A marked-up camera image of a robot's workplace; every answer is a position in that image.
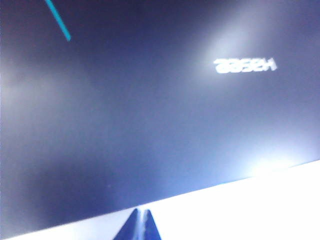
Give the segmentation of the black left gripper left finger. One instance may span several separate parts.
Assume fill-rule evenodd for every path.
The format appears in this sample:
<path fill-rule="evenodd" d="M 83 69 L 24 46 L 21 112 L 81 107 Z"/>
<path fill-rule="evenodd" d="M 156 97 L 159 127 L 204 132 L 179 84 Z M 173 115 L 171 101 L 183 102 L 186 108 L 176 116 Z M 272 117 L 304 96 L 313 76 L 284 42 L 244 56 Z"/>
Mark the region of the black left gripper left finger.
<path fill-rule="evenodd" d="M 115 240 L 142 240 L 144 217 L 141 210 L 135 208 L 115 236 Z"/>

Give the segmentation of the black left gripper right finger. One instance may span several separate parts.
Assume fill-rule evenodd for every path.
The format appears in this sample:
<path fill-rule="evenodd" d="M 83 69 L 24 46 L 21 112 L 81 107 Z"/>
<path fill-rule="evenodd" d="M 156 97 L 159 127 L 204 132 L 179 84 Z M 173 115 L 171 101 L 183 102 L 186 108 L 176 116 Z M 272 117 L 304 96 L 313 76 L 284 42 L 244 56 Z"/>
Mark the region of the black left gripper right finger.
<path fill-rule="evenodd" d="M 158 231 L 157 225 L 149 209 L 145 211 L 143 223 L 144 223 L 144 232 L 143 232 L 144 240 L 161 240 L 161 236 Z"/>

